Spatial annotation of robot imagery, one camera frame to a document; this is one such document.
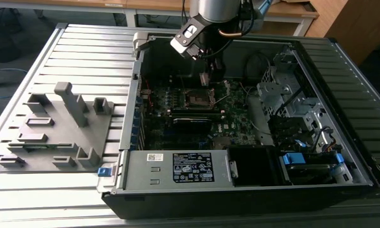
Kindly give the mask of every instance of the motherboard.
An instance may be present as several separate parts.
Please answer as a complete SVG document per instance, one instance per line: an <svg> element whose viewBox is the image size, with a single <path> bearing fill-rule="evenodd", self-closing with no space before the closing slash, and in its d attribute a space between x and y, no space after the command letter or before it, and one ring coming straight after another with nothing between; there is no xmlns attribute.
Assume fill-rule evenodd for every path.
<svg viewBox="0 0 380 228"><path fill-rule="evenodd" d="M143 87L147 150L221 150L256 144L240 82L224 80L209 88Z"/></svg>

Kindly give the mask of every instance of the power supply label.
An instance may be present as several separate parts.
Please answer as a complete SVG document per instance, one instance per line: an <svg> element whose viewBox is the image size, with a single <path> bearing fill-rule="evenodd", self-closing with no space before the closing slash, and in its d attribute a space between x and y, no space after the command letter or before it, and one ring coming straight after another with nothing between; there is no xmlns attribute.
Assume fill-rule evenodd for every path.
<svg viewBox="0 0 380 228"><path fill-rule="evenodd" d="M173 153L173 181L176 183L213 182L211 153Z"/></svg>

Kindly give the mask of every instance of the white sticker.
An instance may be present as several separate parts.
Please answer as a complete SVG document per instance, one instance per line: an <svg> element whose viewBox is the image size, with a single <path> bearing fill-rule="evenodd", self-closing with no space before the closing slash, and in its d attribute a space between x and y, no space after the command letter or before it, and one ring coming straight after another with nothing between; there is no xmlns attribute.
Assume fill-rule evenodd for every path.
<svg viewBox="0 0 380 228"><path fill-rule="evenodd" d="M164 160L164 154L163 153L148 153L147 161L148 162L161 162Z"/></svg>
<svg viewBox="0 0 380 228"><path fill-rule="evenodd" d="M303 14L301 17L304 17L304 18L316 18L316 15L307 15L307 14Z"/></svg>
<svg viewBox="0 0 380 228"><path fill-rule="evenodd" d="M123 7L121 4L104 4L105 6Z"/></svg>

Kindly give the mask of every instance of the wooden cabinet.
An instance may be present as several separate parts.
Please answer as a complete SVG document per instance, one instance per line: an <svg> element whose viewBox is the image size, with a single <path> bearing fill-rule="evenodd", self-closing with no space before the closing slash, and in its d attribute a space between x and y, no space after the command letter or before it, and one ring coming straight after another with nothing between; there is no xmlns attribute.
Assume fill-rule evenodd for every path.
<svg viewBox="0 0 380 228"><path fill-rule="evenodd" d="M336 38L360 64L380 43L380 0L311 0L319 18L305 36Z"/></svg>

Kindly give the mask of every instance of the copper pipe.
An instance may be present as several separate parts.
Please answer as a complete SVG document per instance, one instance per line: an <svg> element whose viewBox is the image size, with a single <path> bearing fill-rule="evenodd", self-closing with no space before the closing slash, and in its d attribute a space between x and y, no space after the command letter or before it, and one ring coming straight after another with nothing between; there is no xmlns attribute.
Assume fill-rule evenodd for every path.
<svg viewBox="0 0 380 228"><path fill-rule="evenodd" d="M228 37L228 38L241 37L241 32L227 33L227 32L224 32L223 30L219 30L217 32L219 32L219 34L220 34L221 36Z"/></svg>

